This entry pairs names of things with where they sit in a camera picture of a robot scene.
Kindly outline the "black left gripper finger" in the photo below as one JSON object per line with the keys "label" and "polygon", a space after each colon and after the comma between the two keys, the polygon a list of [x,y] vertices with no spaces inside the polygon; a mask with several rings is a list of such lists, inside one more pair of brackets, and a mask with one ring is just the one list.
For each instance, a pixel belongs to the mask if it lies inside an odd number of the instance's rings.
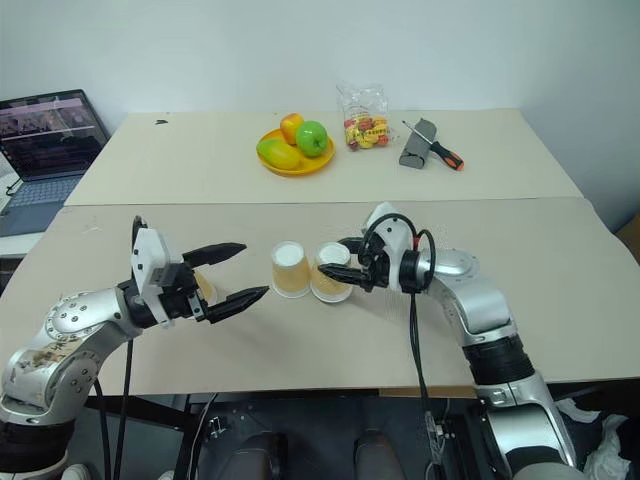
{"label": "black left gripper finger", "polygon": [[223,302],[208,306],[204,319],[215,324],[233,317],[258,302],[268,291],[268,286],[258,286],[229,295]]}
{"label": "black left gripper finger", "polygon": [[189,266],[215,265],[232,258],[246,248],[242,243],[224,242],[191,250],[182,257]]}

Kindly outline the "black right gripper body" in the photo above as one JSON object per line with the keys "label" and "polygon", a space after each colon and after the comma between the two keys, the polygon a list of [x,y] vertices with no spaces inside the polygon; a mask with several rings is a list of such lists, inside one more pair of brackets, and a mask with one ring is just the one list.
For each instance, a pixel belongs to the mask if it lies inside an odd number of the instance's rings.
{"label": "black right gripper body", "polygon": [[374,287],[388,288],[392,276],[391,267],[398,266],[401,249],[389,246],[381,239],[363,239],[357,253],[361,266],[357,285],[367,292]]}

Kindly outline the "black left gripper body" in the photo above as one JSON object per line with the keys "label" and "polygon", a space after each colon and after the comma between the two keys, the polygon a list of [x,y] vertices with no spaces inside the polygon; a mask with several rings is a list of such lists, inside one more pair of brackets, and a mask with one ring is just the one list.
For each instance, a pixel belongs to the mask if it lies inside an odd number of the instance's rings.
{"label": "black left gripper body", "polygon": [[150,285],[159,288],[157,293],[151,295],[150,304],[156,321],[204,319],[206,301],[200,292],[195,271],[188,263],[155,267],[151,273]]}

